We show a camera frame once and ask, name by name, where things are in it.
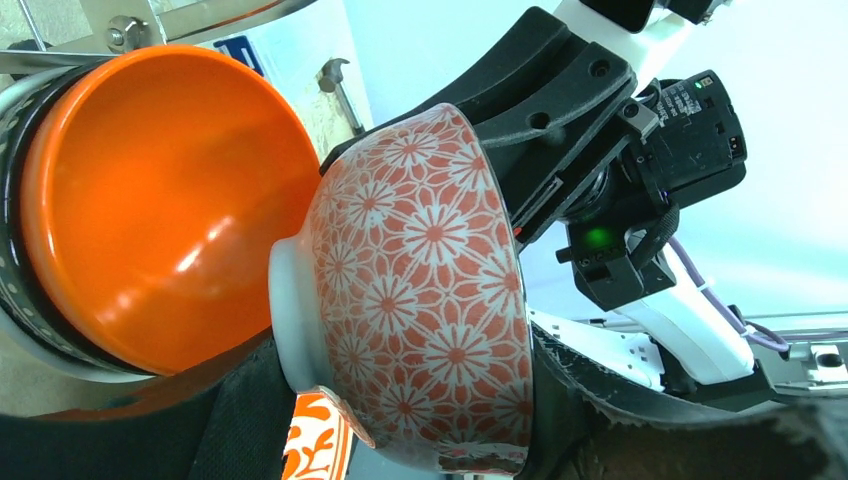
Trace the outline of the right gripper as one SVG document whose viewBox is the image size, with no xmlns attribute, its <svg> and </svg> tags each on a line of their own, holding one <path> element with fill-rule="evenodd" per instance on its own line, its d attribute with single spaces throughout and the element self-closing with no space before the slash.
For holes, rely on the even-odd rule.
<svg viewBox="0 0 848 480">
<path fill-rule="evenodd" d="M 737 186 L 747 148 L 712 70 L 661 80 L 642 103 L 625 60 L 527 10 L 420 106 L 336 146 L 321 206 L 342 226 L 402 239 L 487 229 L 522 245 L 552 223 L 571 252 L 660 249 L 685 207 Z M 638 112 L 656 120 L 638 140 Z"/>
</svg>

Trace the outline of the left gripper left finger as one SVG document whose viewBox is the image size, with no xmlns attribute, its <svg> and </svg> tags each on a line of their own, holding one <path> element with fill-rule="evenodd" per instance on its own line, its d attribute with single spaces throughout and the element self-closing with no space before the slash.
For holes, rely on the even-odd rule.
<svg viewBox="0 0 848 480">
<path fill-rule="evenodd" d="M 264 331 L 106 408 L 1 417 L 4 479 L 278 479 L 296 396 Z"/>
</svg>

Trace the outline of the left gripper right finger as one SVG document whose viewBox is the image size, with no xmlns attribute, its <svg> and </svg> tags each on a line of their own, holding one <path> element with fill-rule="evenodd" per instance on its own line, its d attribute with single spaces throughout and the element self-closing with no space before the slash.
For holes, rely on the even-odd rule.
<svg viewBox="0 0 848 480">
<path fill-rule="evenodd" d="M 532 328 L 526 479 L 844 479 L 847 403 L 731 413 L 638 385 Z"/>
</svg>

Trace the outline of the orange flower pattern bowl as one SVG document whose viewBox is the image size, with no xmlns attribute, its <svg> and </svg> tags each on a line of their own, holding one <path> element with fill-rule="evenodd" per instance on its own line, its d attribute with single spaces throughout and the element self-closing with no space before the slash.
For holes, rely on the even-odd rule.
<svg viewBox="0 0 848 480">
<path fill-rule="evenodd" d="M 530 450 L 532 341 L 513 229 L 465 115 L 379 129 L 321 177 L 269 257 L 285 380 L 394 462 L 514 475 Z"/>
</svg>

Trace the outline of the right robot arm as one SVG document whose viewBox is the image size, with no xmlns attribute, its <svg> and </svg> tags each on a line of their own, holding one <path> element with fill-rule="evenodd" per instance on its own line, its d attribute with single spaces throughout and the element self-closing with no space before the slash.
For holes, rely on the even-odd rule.
<svg viewBox="0 0 848 480">
<path fill-rule="evenodd" d="M 752 344 L 774 334 L 724 304 L 675 237 L 685 207 L 737 186 L 748 156 L 720 77 L 637 84 L 609 46 L 538 7 L 426 101 L 471 121 L 519 247 L 555 222 L 556 254 L 594 305 L 639 335 L 581 323 L 551 333 L 633 381 L 741 411 L 775 391 Z"/>
</svg>

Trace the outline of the steel two-tier dish rack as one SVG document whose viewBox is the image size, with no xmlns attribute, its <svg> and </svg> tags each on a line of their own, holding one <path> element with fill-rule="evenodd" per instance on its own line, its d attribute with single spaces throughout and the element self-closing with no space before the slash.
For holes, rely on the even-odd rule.
<svg viewBox="0 0 848 480">
<path fill-rule="evenodd" d="M 1 73 L 28 75 L 164 44 L 202 44 L 309 1 L 3 1 Z"/>
</svg>

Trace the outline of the red floral pattern bowl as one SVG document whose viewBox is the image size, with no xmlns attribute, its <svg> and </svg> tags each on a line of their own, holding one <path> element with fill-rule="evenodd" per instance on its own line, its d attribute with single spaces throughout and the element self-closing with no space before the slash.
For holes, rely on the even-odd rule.
<svg viewBox="0 0 848 480">
<path fill-rule="evenodd" d="M 321 393 L 297 398 L 284 449 L 282 480 L 343 480 L 354 433 Z"/>
</svg>

